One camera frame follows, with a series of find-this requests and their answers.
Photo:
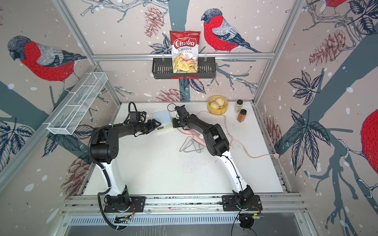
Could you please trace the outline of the white blue electronic scale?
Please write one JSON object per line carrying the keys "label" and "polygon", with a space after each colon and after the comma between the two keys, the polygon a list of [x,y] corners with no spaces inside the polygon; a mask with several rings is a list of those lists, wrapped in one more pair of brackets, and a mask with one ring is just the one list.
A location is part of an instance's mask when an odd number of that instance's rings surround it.
{"label": "white blue electronic scale", "polygon": [[161,123],[161,125],[155,129],[157,134],[173,130],[172,118],[168,110],[155,112],[152,114],[152,116],[153,119]]}

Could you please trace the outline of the pink power strip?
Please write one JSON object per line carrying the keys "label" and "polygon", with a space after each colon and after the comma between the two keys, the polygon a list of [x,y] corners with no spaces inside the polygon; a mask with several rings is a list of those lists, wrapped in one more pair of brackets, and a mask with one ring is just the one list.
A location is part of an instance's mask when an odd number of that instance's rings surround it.
{"label": "pink power strip", "polygon": [[186,135],[189,135],[191,136],[195,141],[197,141],[199,144],[203,145],[204,147],[206,147],[206,142],[204,140],[204,136],[200,133],[198,133],[197,131],[195,130],[183,130],[183,129],[180,129],[180,131],[182,131],[184,134]]}

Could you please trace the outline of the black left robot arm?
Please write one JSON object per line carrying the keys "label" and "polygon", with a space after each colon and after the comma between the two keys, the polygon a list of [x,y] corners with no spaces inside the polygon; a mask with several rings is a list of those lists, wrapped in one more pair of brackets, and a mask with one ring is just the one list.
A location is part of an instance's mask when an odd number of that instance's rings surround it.
{"label": "black left robot arm", "polygon": [[131,208],[132,213],[126,217],[131,219],[135,216],[136,206],[132,202],[126,185],[121,185],[119,168],[113,167],[119,153],[119,139],[132,135],[138,137],[147,135],[161,126],[161,122],[155,119],[147,119],[147,113],[138,111],[136,104],[128,104],[128,116],[122,123],[109,124],[100,128],[95,128],[88,143],[88,156],[100,169],[104,181],[107,184],[104,192],[97,194],[99,211],[108,226],[115,232],[123,231],[127,226],[114,225],[105,215],[102,207],[101,196],[105,200],[110,200],[113,204],[120,204],[126,209]]}

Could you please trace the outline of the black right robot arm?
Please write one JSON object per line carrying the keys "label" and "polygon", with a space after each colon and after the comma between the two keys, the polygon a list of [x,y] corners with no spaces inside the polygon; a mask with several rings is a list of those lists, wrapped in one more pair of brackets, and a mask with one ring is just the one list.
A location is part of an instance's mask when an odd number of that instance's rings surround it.
{"label": "black right robot arm", "polygon": [[184,105],[175,106],[174,111],[177,113],[173,118],[174,128],[187,128],[195,130],[203,135],[207,150],[212,156],[217,156],[222,161],[228,178],[233,186],[233,195],[235,196],[236,207],[240,210],[251,210],[252,208],[261,211],[254,201],[257,196],[252,188],[244,181],[238,171],[230,153],[229,141],[219,124],[209,124],[190,114]]}

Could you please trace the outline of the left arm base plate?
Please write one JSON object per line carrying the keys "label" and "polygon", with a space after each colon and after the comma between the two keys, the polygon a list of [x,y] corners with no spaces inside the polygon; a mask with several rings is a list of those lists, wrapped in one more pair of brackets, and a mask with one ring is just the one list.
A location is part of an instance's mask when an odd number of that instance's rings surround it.
{"label": "left arm base plate", "polygon": [[128,201],[125,201],[121,196],[106,195],[104,202],[105,213],[133,213],[143,212],[145,206],[146,197],[129,197]]}

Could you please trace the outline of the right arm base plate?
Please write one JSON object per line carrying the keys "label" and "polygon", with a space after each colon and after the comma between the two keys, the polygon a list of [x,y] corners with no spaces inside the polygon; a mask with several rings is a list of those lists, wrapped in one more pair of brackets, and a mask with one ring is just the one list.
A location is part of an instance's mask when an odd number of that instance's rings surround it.
{"label": "right arm base plate", "polygon": [[[240,207],[237,204],[236,197],[234,195],[222,195],[221,205],[223,211],[239,211]],[[253,199],[243,207],[242,211],[262,211],[260,197],[255,195]]]}

